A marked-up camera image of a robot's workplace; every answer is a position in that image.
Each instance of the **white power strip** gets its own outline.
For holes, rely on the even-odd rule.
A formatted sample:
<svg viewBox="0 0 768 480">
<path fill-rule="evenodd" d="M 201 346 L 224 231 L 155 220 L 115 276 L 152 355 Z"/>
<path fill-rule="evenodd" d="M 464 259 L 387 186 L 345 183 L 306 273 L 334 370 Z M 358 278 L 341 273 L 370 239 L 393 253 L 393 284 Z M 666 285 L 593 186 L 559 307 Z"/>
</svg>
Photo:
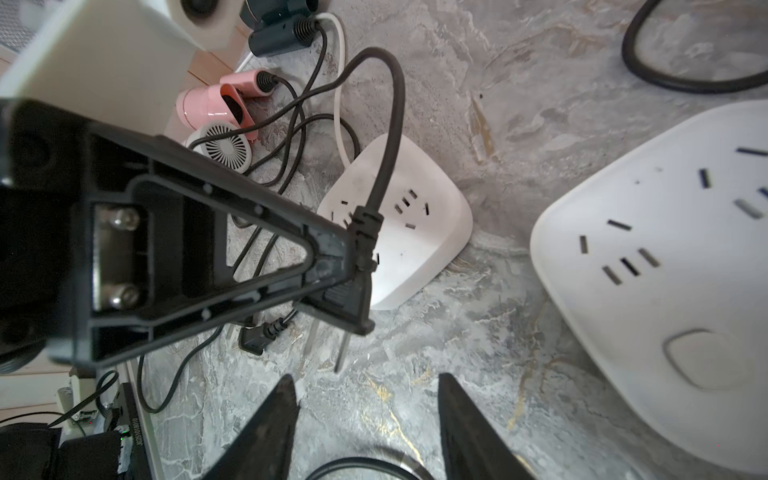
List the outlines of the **white power strip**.
<svg viewBox="0 0 768 480">
<path fill-rule="evenodd" d="M 699 114 L 595 174 L 541 215 L 531 256 L 645 422 L 768 473 L 768 101 Z"/>
<path fill-rule="evenodd" d="M 368 200 L 379 172 L 386 135 L 352 162 L 317 213 L 344 227 Z M 448 175 L 410 139 L 400 141 L 395 170 L 379 209 L 384 223 L 373 256 L 372 310 L 397 308 L 435 278 L 472 234 L 472 212 Z"/>
</svg>

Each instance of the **pink hair dryer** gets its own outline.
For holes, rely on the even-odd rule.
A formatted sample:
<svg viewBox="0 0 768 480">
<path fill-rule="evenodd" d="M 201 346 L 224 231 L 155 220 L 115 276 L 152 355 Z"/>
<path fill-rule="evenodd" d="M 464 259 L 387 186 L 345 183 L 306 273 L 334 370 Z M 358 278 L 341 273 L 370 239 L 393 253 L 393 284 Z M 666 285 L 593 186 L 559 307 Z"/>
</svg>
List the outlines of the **pink hair dryer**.
<svg viewBox="0 0 768 480">
<path fill-rule="evenodd" d="M 228 121 L 233 125 L 240 125 L 240 128 L 254 125 L 240 93 L 235 86 L 227 83 L 182 91 L 176 99 L 176 112 L 181 122 L 192 130 L 197 130 L 214 120 Z M 259 132 L 249 132 L 245 137 L 249 141 L 255 141 Z"/>
</svg>

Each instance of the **gray marble surface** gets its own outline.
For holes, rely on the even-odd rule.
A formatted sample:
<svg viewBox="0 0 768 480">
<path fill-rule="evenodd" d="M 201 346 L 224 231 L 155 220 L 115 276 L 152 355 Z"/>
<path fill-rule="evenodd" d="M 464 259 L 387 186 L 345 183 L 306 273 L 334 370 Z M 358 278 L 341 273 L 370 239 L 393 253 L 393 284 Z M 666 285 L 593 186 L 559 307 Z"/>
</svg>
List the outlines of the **gray marble surface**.
<svg viewBox="0 0 768 480">
<path fill-rule="evenodd" d="M 393 452 L 444 478 L 440 372 L 456 376 L 539 478 L 756 478 L 694 458 L 645 425 L 579 345 L 528 256 L 537 217 L 572 187 L 696 113 L 768 96 L 765 87 L 693 96 L 633 77 L 619 50 L 640 6 L 621 0 L 321 5 L 341 17 L 352 54 L 378 45 L 398 57 L 407 82 L 405 134 L 467 197 L 474 232 L 422 292 L 395 311 L 372 314 L 376 330 L 353 339 L 340 375 L 333 373 L 340 334 L 329 326 L 321 326 L 306 358 L 305 316 L 261 357 L 239 351 L 237 328 L 228 326 L 189 364 L 176 398 L 154 417 L 166 478 L 202 476 L 285 373 L 296 380 L 302 408 L 291 479 L 334 458 L 392 458 Z M 665 0 L 644 30 L 641 53 L 696 78 L 754 73 L 768 68 L 766 23 L 765 1 Z M 336 36 L 329 37 L 322 83 L 337 68 Z M 302 87 L 318 44 L 253 65 L 275 68 Z M 374 61 L 345 85 L 343 117 L 363 145 L 386 131 L 390 92 L 386 69 Z M 278 91 L 272 101 L 253 105 L 254 113 L 264 115 L 285 100 Z M 331 112 L 332 95 L 308 109 Z M 256 153 L 267 152 L 285 128 L 266 129 Z M 342 166 L 330 122 L 312 126 L 309 140 L 286 194 L 316 208 Z M 276 166 L 265 170 L 260 175 L 269 177 Z M 249 233 L 230 226 L 230 261 Z M 278 245 L 267 270 L 296 259 L 296 249 Z M 247 257 L 239 278 L 253 272 L 258 252 Z M 149 355 L 145 388 L 152 403 L 202 339 Z M 382 476 L 348 471 L 337 478 Z"/>
</svg>

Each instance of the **socket hole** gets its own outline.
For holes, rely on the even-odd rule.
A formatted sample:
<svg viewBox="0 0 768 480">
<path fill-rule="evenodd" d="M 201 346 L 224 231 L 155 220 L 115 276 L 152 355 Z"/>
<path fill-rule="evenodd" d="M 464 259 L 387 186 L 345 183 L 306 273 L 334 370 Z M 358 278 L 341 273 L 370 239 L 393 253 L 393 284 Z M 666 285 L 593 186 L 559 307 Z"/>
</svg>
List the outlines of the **socket hole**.
<svg viewBox="0 0 768 480">
<path fill-rule="evenodd" d="M 699 170 L 699 179 L 701 180 L 702 188 L 712 187 L 712 183 L 710 183 L 710 172 L 706 168 Z"/>
<path fill-rule="evenodd" d="M 733 201 L 733 203 L 741 209 L 745 214 L 749 215 L 755 220 L 759 220 L 763 218 L 763 212 L 753 207 L 749 202 L 746 200 L 743 200 L 741 198 L 738 198 Z"/>
<path fill-rule="evenodd" d="M 756 148 L 738 147 L 736 152 L 740 154 L 757 155 L 758 157 L 768 157 L 768 151 L 757 150 Z"/>
<path fill-rule="evenodd" d="M 616 220 L 609 220 L 608 225 L 611 225 L 612 227 L 621 228 L 622 230 L 632 230 L 632 227 L 630 225 L 627 225 L 622 222 L 617 222 Z"/>
<path fill-rule="evenodd" d="M 656 260 L 656 257 L 650 254 L 648 250 L 645 250 L 644 248 L 641 248 L 637 251 L 653 268 L 656 268 L 661 265 L 659 263 L 659 260 Z"/>
<path fill-rule="evenodd" d="M 609 266 L 604 266 L 603 271 L 606 275 L 608 275 L 608 278 L 611 279 L 611 282 L 615 283 L 616 285 L 621 285 L 621 280 L 618 276 L 616 276 L 616 273 L 614 273 L 613 270 Z"/>
<path fill-rule="evenodd" d="M 632 263 L 627 260 L 627 258 L 622 258 L 621 262 L 624 264 L 625 267 L 627 267 L 627 270 L 632 272 L 632 275 L 640 276 L 640 272 L 637 271 L 637 269 L 632 265 Z"/>
</svg>

